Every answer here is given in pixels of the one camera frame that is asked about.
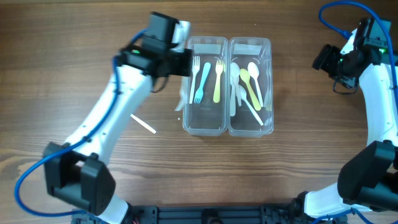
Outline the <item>white fork crossing blue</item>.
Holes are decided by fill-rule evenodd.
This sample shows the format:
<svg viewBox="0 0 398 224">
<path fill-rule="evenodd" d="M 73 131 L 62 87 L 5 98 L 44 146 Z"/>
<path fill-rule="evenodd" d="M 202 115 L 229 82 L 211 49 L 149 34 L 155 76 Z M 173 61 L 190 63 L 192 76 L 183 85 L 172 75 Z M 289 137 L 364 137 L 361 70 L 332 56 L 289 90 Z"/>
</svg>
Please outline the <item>white fork crossing blue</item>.
<svg viewBox="0 0 398 224">
<path fill-rule="evenodd" d="M 193 96 L 194 96 L 194 91 L 195 91 L 195 81 L 196 81 L 196 75 L 200 70 L 200 57 L 199 56 L 194 56 L 193 57 L 193 62 L 192 62 L 192 83 L 190 87 L 190 97 L 189 97 L 189 103 L 193 103 Z"/>
</svg>

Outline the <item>light blue plastic fork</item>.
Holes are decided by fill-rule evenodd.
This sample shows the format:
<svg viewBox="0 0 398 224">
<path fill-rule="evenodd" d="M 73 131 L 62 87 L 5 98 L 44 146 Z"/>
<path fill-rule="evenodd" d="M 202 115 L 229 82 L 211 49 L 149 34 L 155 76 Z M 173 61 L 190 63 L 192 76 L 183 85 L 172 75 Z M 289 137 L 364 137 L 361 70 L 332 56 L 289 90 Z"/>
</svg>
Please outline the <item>light blue plastic fork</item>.
<svg viewBox="0 0 398 224">
<path fill-rule="evenodd" d="M 195 99 L 194 99 L 194 103 L 199 104 L 202 99 L 203 99 L 203 95 L 204 95 L 204 85 L 206 82 L 206 79 L 208 77 L 208 74 L 210 72 L 211 69 L 211 63 L 210 62 L 206 62 L 203 66 L 203 71 L 202 71 L 202 75 L 201 75 L 201 80 L 200 80 L 200 85 L 198 87 L 198 90 L 195 92 Z"/>
</svg>

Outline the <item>yellow plastic fork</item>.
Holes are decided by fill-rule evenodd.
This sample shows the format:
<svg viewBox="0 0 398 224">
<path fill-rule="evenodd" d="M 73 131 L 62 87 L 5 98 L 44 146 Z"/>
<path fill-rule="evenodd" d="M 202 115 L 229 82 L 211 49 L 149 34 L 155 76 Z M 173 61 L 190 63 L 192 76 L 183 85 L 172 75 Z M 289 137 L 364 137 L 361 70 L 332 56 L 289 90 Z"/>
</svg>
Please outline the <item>yellow plastic fork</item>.
<svg viewBox="0 0 398 224">
<path fill-rule="evenodd" d="M 217 60 L 215 72 L 216 72 L 216 82 L 215 82 L 215 89 L 213 93 L 213 102 L 219 103 L 220 102 L 220 90 L 221 90 L 221 74 L 224 71 L 224 63 L 222 60 Z"/>
</svg>

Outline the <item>white fork thin straight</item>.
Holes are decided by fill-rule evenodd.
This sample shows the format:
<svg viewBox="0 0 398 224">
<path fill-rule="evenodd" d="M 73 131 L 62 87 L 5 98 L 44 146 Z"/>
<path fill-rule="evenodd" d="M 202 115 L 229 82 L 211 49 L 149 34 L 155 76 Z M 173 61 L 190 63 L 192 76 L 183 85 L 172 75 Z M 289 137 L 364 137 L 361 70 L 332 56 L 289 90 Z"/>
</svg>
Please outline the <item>white fork thin straight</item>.
<svg viewBox="0 0 398 224">
<path fill-rule="evenodd" d="M 156 134 L 157 131 L 151 127 L 150 125 L 148 125 L 146 122 L 144 122 L 143 120 L 141 120 L 140 118 L 138 118 L 137 116 L 135 116 L 134 114 L 131 114 L 130 117 L 135 120 L 136 122 L 138 122 L 141 126 L 143 126 L 144 128 L 146 128 L 148 131 L 150 131 L 152 134 Z"/>
</svg>

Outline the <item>yellow plastic spoon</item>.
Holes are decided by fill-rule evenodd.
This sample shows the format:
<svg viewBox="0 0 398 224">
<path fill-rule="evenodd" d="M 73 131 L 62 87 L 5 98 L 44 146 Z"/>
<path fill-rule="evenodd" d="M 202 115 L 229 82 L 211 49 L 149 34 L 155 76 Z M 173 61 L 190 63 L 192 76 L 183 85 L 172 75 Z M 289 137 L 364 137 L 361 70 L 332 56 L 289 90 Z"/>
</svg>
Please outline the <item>yellow plastic spoon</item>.
<svg viewBox="0 0 398 224">
<path fill-rule="evenodd" d="M 249 72 L 246 70 L 246 69 L 244 69 L 244 68 L 241 68 L 240 69 L 240 78 L 242 79 L 242 81 L 246 84 L 246 86 L 247 86 L 247 89 L 248 89 L 248 91 L 249 91 L 249 96 L 250 96 L 250 98 L 251 98 L 251 101 L 252 101 L 252 104 L 253 104 L 253 106 L 254 106 L 254 109 L 256 110 L 256 111 L 260 111 L 261 110 L 261 106 L 260 106 L 260 103 L 259 103 L 259 100 L 257 99 L 257 96 L 256 96 L 256 94 L 254 93 L 254 91 L 253 91 L 253 89 L 252 89 L 252 86 L 251 86 L 251 84 L 250 84 L 250 79 L 251 79 L 251 76 L 250 76 L 250 74 L 249 74 Z"/>
</svg>

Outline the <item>white spoon thick handle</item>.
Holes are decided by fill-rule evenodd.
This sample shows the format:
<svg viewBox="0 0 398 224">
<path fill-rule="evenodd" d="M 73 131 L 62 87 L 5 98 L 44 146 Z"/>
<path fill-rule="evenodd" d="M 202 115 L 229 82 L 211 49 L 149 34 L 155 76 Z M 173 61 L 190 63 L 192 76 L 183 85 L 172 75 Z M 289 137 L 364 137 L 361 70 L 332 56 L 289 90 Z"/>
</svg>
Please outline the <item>white spoon thick handle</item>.
<svg viewBox="0 0 398 224">
<path fill-rule="evenodd" d="M 261 126 L 263 126 L 264 123 L 262 122 L 261 118 L 260 118 L 259 115 L 256 113 L 255 109 L 251 106 L 251 104 L 248 102 L 246 90 L 245 90 L 241 85 L 238 85 L 238 87 L 239 87 L 239 92 L 240 92 L 240 94 L 241 94 L 241 99 L 247 104 L 247 106 L 248 106 L 250 112 L 251 112 L 252 115 L 255 117 L 255 119 L 257 120 L 257 122 L 258 122 Z"/>
</svg>

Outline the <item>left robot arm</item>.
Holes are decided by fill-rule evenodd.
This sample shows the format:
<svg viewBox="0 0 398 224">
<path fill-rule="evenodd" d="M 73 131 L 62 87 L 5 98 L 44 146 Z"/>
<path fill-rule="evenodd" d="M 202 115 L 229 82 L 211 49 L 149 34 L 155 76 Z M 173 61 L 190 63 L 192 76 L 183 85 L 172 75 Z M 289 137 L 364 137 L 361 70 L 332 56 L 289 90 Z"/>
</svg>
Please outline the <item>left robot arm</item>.
<svg viewBox="0 0 398 224">
<path fill-rule="evenodd" d="M 132 207 L 114 193 L 107 165 L 131 114 L 154 91 L 157 79 L 190 75 L 189 33 L 190 22 L 152 12 L 148 28 L 114 57 L 109 83 L 81 126 L 63 144 L 45 148 L 49 195 L 106 223 L 133 222 Z"/>
</svg>

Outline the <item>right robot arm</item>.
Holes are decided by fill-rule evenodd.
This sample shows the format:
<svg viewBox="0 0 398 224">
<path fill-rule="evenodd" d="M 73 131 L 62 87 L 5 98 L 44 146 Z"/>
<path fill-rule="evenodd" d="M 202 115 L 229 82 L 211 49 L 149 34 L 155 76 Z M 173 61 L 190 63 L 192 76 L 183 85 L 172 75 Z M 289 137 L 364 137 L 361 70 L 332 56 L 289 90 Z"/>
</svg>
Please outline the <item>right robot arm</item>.
<svg viewBox="0 0 398 224">
<path fill-rule="evenodd" d="M 289 205 L 289 218 L 337 222 L 347 213 L 397 211 L 397 54 L 390 59 L 387 37 L 374 18 L 364 18 L 339 49 L 326 44 L 312 67 L 354 93 L 361 89 L 368 124 L 367 146 L 340 170 L 336 183 L 302 192 Z"/>
</svg>

